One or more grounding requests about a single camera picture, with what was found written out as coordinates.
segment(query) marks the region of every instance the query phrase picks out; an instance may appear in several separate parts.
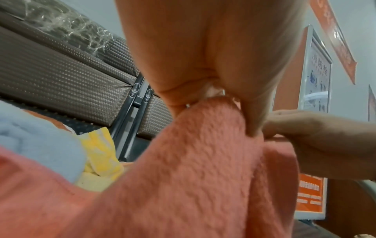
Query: plastic wrap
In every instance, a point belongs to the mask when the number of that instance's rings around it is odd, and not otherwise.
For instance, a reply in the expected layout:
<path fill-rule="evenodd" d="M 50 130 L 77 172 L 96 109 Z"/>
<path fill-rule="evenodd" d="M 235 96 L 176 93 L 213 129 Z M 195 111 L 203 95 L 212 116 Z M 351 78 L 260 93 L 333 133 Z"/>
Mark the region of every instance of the plastic wrap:
<path fill-rule="evenodd" d="M 0 0 L 0 8 L 91 55 L 104 54 L 114 35 L 58 0 Z"/>

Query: orange blanket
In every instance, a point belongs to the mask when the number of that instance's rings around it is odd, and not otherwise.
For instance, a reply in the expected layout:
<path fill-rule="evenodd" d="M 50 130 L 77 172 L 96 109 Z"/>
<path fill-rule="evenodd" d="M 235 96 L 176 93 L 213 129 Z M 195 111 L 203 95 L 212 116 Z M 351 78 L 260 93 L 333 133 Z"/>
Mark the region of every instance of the orange blanket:
<path fill-rule="evenodd" d="M 0 237 L 291 237 L 292 146 L 244 132 L 229 99 L 200 102 L 101 194 L 0 149 Z"/>

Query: pink fleece fabric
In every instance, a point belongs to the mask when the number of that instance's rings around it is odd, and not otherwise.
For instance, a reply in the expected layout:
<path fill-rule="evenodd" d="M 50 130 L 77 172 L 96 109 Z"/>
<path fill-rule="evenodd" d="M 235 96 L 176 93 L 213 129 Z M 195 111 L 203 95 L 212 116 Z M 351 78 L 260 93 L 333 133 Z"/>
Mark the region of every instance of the pink fleece fabric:
<path fill-rule="evenodd" d="M 226 98 L 184 111 L 101 194 L 0 149 L 0 237 L 291 237 L 298 166 Z"/>

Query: light blue cloth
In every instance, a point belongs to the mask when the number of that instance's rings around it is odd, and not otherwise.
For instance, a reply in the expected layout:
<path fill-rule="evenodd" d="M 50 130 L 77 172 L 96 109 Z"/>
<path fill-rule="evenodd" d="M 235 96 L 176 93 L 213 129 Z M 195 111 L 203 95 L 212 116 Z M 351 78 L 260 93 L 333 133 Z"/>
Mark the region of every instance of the light blue cloth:
<path fill-rule="evenodd" d="M 84 170 L 81 142 L 51 122 L 0 101 L 0 146 L 37 161 L 74 183 Z"/>

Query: framed poster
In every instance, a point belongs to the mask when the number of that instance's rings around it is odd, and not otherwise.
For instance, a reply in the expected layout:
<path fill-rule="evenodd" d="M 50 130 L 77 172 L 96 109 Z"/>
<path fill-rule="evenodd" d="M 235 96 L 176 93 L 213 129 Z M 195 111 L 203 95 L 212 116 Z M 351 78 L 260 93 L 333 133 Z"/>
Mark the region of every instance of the framed poster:
<path fill-rule="evenodd" d="M 368 85 L 368 121 L 376 122 L 376 98 L 370 85 Z"/>
<path fill-rule="evenodd" d="M 298 109 L 328 113 L 332 59 L 313 26 L 307 29 L 302 81 Z M 299 191 L 295 219 L 321 220 L 325 218 L 327 179 L 299 175 Z"/>

